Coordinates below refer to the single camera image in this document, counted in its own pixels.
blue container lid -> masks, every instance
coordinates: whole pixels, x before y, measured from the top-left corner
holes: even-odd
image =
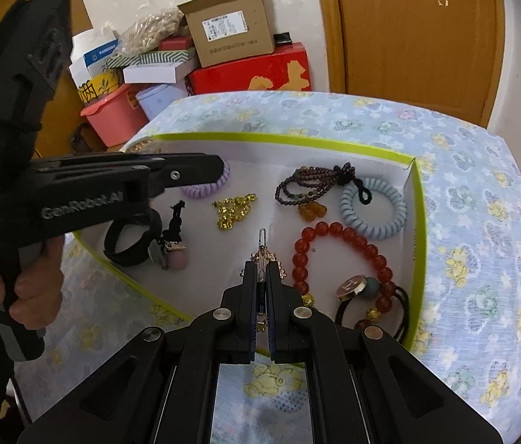
[[[165,90],[165,88],[168,88],[167,83],[162,83],[160,85],[155,85],[153,87],[144,88],[143,90],[139,90],[137,94],[135,95],[135,98],[137,100],[143,100],[146,98],[149,98],[151,96],[154,96],[159,91]]]

blue floral tablecloth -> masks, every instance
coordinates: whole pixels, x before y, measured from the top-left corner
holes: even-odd
[[[417,157],[427,211],[427,277],[411,351],[510,444],[521,432],[521,175],[505,142],[452,117],[401,103],[312,92],[189,97],[132,141],[170,132],[305,135]],[[33,417],[142,328],[186,321],[126,286],[73,238],[63,307],[47,350],[17,369]],[[212,443],[310,443],[304,373],[257,355],[222,366]]]

red bead bracelet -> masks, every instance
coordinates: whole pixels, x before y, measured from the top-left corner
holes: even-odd
[[[363,235],[357,235],[354,228],[346,227],[339,222],[333,222],[328,225],[326,222],[318,222],[314,228],[306,227],[301,231],[301,238],[294,244],[295,255],[291,259],[295,268],[291,272],[291,276],[294,279],[293,286],[300,292],[301,295],[306,295],[310,286],[307,283],[308,264],[307,252],[310,250],[310,242],[312,242],[316,235],[323,237],[325,235],[331,235],[336,238],[342,238],[344,242],[347,242],[353,247],[354,250],[363,254],[372,264],[374,270],[377,273],[377,280],[380,284],[381,296],[375,303],[375,308],[371,308],[366,312],[366,319],[362,319],[355,325],[356,328],[363,329],[375,321],[380,314],[385,314],[392,309],[391,297],[396,292],[396,284],[391,281],[393,277],[392,270],[387,267],[386,258],[380,255],[378,247],[374,244],[368,244],[368,241]]]

black watch strap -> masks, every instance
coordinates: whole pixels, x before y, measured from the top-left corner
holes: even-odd
[[[123,229],[128,225],[149,225],[141,238],[128,249],[117,252],[117,243]],[[152,240],[158,241],[162,235],[160,214],[150,208],[144,213],[113,220],[104,237],[104,255],[117,265],[131,267],[145,262],[149,258],[147,248]]]

small red box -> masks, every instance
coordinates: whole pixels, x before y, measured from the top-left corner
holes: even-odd
[[[158,50],[188,50],[194,46],[192,37],[168,37],[158,44]]]
[[[276,47],[271,55],[200,68],[188,78],[195,94],[238,90],[312,90],[308,56],[301,43]]]

